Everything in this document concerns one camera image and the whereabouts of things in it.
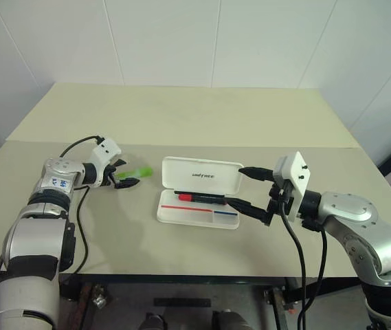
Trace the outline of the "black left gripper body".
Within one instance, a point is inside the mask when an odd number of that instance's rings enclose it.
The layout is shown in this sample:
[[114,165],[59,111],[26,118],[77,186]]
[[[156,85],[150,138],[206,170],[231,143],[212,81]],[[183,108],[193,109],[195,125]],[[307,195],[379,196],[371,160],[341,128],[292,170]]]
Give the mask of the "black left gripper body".
[[117,187],[117,182],[114,177],[114,172],[116,171],[116,167],[114,165],[107,165],[104,169],[102,176],[101,186],[110,186],[113,185],[115,188]]

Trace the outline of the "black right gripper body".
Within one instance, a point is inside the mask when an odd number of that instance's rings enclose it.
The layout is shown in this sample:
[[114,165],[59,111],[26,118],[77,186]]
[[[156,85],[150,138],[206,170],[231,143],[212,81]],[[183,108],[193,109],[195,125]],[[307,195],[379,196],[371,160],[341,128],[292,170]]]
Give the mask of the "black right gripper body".
[[277,183],[273,183],[269,191],[269,203],[267,206],[267,213],[269,215],[278,215],[280,203],[282,202],[281,188]]

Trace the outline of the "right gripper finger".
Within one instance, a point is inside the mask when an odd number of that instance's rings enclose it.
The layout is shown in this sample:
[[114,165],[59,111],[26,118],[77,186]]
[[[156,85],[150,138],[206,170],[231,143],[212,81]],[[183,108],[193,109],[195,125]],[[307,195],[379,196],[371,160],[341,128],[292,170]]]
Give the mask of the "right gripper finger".
[[238,199],[238,198],[227,198],[227,204],[238,211],[239,213],[259,220],[266,226],[270,226],[271,218],[266,210],[253,206],[250,202]]
[[246,166],[240,168],[238,171],[251,179],[255,179],[262,182],[274,182],[273,171],[270,169],[255,166]]

